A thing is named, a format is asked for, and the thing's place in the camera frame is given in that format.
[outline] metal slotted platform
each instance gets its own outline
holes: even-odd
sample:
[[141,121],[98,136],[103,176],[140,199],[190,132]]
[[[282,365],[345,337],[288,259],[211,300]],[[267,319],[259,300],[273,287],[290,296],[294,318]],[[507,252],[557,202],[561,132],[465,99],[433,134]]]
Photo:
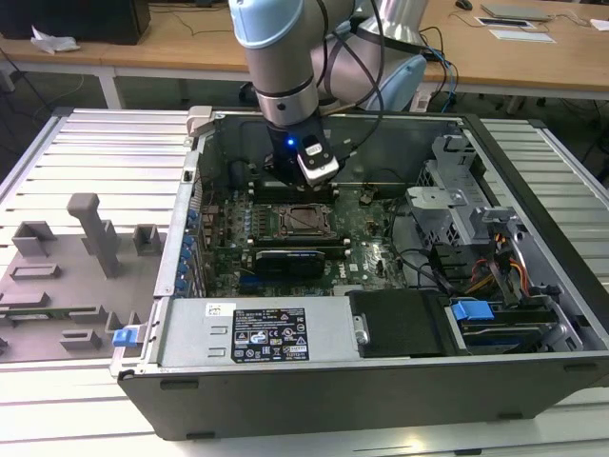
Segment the metal slotted platform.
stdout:
[[55,234],[83,233],[66,211],[74,192],[96,192],[99,213],[119,233],[136,224],[167,230],[190,147],[184,111],[76,109],[53,117],[0,187],[0,275],[22,221]]
[[[609,195],[548,129],[527,121],[485,120],[486,128],[583,260],[609,290]],[[502,205],[510,202],[486,176]]]
[[[23,220],[81,233],[65,211],[78,191],[100,194],[117,231],[167,227],[189,147],[182,111],[79,109],[55,117],[0,187],[0,272]],[[600,280],[609,287],[607,196],[544,129],[526,121],[485,121]],[[494,190],[499,186],[492,184]],[[108,372],[109,360],[0,365],[0,454],[115,452],[150,455],[591,457],[609,453],[609,388],[578,392],[531,421],[409,427],[318,435],[165,442]]]

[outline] regulatory label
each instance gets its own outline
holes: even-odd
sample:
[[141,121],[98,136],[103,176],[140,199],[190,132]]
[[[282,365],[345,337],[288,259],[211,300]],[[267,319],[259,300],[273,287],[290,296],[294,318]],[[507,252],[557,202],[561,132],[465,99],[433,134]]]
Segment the regulatory label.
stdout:
[[238,364],[308,360],[305,309],[235,309],[230,356]]

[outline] robotic arm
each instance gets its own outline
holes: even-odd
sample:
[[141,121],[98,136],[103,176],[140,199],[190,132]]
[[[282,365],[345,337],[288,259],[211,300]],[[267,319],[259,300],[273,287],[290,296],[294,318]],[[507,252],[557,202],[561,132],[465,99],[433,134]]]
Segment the robotic arm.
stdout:
[[[344,145],[329,145],[320,113],[320,93],[356,103],[371,92],[369,78],[344,43],[371,74],[383,73],[379,89],[389,109],[402,109],[422,81],[425,61],[419,54],[424,44],[418,25],[426,0],[381,2],[380,19],[388,31],[384,59],[376,17],[362,23],[358,34],[328,39],[321,46],[362,1],[229,0],[235,35],[246,50],[273,144],[265,169],[285,184],[318,188],[338,173],[352,152]],[[378,95],[365,98],[361,106],[378,109]]]

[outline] floor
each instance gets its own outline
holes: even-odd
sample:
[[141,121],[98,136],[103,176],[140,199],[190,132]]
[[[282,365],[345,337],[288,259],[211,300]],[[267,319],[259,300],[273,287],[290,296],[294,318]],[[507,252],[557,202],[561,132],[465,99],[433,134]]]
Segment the floor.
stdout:
[[[93,76],[28,73],[27,77],[28,80],[20,78],[15,82],[15,92],[1,94],[0,180],[4,179],[49,117],[49,111],[44,108],[28,81],[52,108],[106,107],[101,88]],[[175,80],[120,78],[119,86],[129,109],[184,109],[189,105],[217,107],[241,105],[238,98],[241,83],[188,81],[190,100],[187,102],[180,99]],[[431,105],[430,111],[439,111],[444,101],[445,95],[441,94]],[[609,123],[609,105],[604,106],[604,102],[599,102],[600,109],[596,109],[591,101],[548,99],[545,107],[539,107],[536,99],[529,98],[513,116],[506,114],[506,106],[507,100],[501,96],[479,97],[475,94],[460,94],[457,97],[457,104],[449,110],[471,112],[478,114],[479,117],[540,119],[578,158],[581,158],[595,143],[601,127],[605,128]],[[607,157],[609,156],[599,148],[593,147],[585,165],[593,174],[598,175]]]

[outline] computer case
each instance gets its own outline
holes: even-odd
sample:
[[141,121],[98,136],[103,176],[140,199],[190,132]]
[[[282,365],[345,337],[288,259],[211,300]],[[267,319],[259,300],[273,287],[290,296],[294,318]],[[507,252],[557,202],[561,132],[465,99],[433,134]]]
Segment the computer case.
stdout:
[[147,0],[0,0],[5,38],[32,37],[31,26],[77,41],[136,45],[150,22]]

